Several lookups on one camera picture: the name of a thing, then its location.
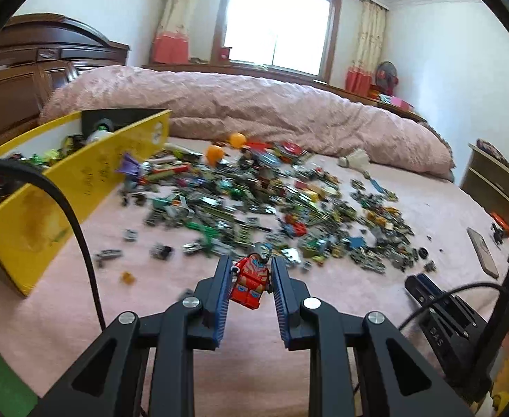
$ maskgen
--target silver screw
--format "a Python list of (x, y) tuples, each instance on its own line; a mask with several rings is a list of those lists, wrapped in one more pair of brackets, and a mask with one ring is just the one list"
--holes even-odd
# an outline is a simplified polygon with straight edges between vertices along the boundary
[(135, 321), (135, 314), (132, 312), (123, 312), (117, 319), (122, 325), (128, 325)]
[(381, 325), (386, 320), (386, 317), (384, 317), (384, 314), (381, 312), (370, 312), (368, 314), (368, 321), (370, 323), (373, 323), (375, 325)]
[(195, 308), (200, 304), (200, 299), (196, 296), (187, 296), (183, 301), (181, 301), (186, 308)]
[(320, 304), (322, 304), (320, 302), (320, 300), (318, 298), (313, 298), (313, 297), (310, 297), (310, 298), (306, 298), (304, 301), (303, 301), (303, 305), (304, 307), (306, 307), (307, 309), (317, 309), (320, 307)]

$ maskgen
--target wooden headboard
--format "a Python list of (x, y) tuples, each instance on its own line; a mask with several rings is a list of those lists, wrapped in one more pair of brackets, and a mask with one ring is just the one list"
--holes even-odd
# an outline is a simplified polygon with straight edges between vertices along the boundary
[(287, 72), (278, 72), (278, 71), (268, 71), (265, 69), (258, 69), (255, 67), (249, 67), (246, 65), (237, 65), (237, 64), (162, 64), (162, 63), (153, 63), (142, 66), (145, 69), (152, 69), (153, 71), (159, 72), (205, 72), (205, 73), (217, 73), (217, 74), (226, 74), (226, 75), (246, 75), (246, 76), (256, 76), (261, 78), (270, 78), (273, 80), (278, 80), (279, 82), (285, 83), (297, 83), (297, 84), (306, 84), (312, 86), (317, 89), (322, 89), (333, 94), (337, 94), (337, 96), (343, 97), (344, 99), (349, 99), (350, 101), (355, 101), (358, 103), (362, 103), (364, 105), (369, 105), (371, 107), (378, 107), (382, 109), (386, 109), (387, 111), (397, 114), (405, 119), (411, 119), (415, 122), (426, 122), (426, 119), (419, 116), (418, 114), (412, 113), (410, 111), (403, 110), (394, 105), (390, 105), (381, 100), (374, 100), (368, 97), (358, 96), (356, 94), (352, 94), (347, 92), (344, 89), (336, 88), (334, 86), (329, 86), (326, 83), (319, 82), (317, 80), (311, 80), (308, 77), (300, 77), (298, 75), (289, 74)]
[(54, 89), (83, 71), (124, 65), (128, 51), (63, 15), (12, 17), (0, 31), (0, 145), (36, 126)]

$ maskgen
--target pink bed sheet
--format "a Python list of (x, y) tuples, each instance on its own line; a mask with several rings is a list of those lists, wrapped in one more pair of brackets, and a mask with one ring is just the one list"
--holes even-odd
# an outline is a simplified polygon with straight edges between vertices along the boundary
[[(201, 151), (208, 145), (191, 140), (171, 141)], [(341, 189), (349, 201), (351, 178), (362, 180), (367, 189), (372, 189), (361, 174), (339, 168), (334, 158), (316, 156), (314, 161), (340, 176)], [(395, 205), (415, 232), (413, 245), (428, 249), (430, 259), (438, 267), (431, 274), (438, 286), (450, 289), (492, 280), (480, 267), (466, 233), (468, 226), (484, 235), (500, 271), (499, 280), (503, 280), (509, 242), (501, 248), (494, 244), (489, 236), (490, 216), (467, 194), (441, 179), (377, 164), (370, 165), (369, 170), (383, 187), (398, 194), (400, 200)], [(216, 259), (181, 253), (180, 246), (194, 240), (196, 233), (185, 228), (144, 226), (142, 220), (147, 212), (147, 207), (122, 207), (114, 192), (83, 224), (91, 252), (124, 250), (122, 258), (97, 270), (107, 321), (126, 310), (138, 315), (164, 311), (185, 288), (194, 288), (197, 281), (214, 272)], [(270, 215), (263, 216), (263, 224), (277, 225)], [(125, 228), (139, 231), (136, 243), (123, 241)], [(148, 250), (155, 242), (173, 246), (175, 255), (166, 262), (150, 258)], [(314, 267), (307, 274), (292, 271), (291, 276), (304, 280), (313, 296), (341, 312), (364, 316), (379, 310), (398, 325), (415, 309), (404, 290), (405, 278), (421, 272), (422, 265), (420, 262), (406, 273), (388, 266), (387, 273), (380, 276), (362, 270), (346, 257), (330, 259), (324, 267)], [(137, 277), (134, 285), (120, 282), (123, 271)], [(489, 317), (497, 299), (495, 291), (489, 289), (476, 289), (462, 296), (483, 317)], [(28, 298), (21, 298), (0, 282), (0, 353), (37, 394), (42, 396), (98, 334), (88, 279), (74, 238), (67, 242)], [(421, 333), (409, 327), (405, 334), (433, 361)], [(287, 352), (283, 347), (272, 295), (265, 294), (256, 311), (230, 303), (221, 347), (215, 352), (196, 352), (194, 370), (197, 415), (307, 415), (308, 352)], [(145, 385), (148, 390), (149, 380)]]
[(40, 122), (125, 107), (171, 109), (170, 134), (181, 138), (223, 140), (241, 132), (330, 156), (363, 148), (373, 162), (445, 178), (455, 166), (447, 143), (414, 121), (311, 86), (252, 76), (102, 67), (56, 90)]

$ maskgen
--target white wall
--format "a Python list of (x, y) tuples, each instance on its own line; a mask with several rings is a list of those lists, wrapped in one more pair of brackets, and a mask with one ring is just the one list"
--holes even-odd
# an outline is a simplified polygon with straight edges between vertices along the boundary
[[(198, 0), (189, 33), (189, 51), (192, 57), (210, 60), (219, 3), (220, 0)], [(360, 0), (342, 0), (336, 54), (331, 67), (330, 85), (332, 86), (339, 88), (345, 86), (347, 68), (355, 55), (361, 14)]]
[(483, 138), (509, 161), (509, 33), (479, 0), (388, 13), (382, 60), (397, 67), (395, 95), (416, 107), (453, 149), (456, 183)]
[(150, 46), (162, 16), (162, 0), (26, 0), (15, 15), (63, 14), (131, 47), (128, 65), (148, 63)]

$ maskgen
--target smartphone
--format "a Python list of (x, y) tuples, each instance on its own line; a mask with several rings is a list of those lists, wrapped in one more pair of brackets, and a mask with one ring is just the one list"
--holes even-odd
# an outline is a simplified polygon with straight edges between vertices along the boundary
[(484, 272), (494, 279), (500, 277), (500, 273), (498, 273), (498, 270), (495, 267), (492, 254), (490, 254), (490, 250), (488, 249), (488, 246), (486, 246), (486, 241), (484, 241), (482, 235), (470, 227), (467, 227), (467, 233), (470, 237), (470, 241), (472, 241), (472, 245), (475, 247), (478, 260)]

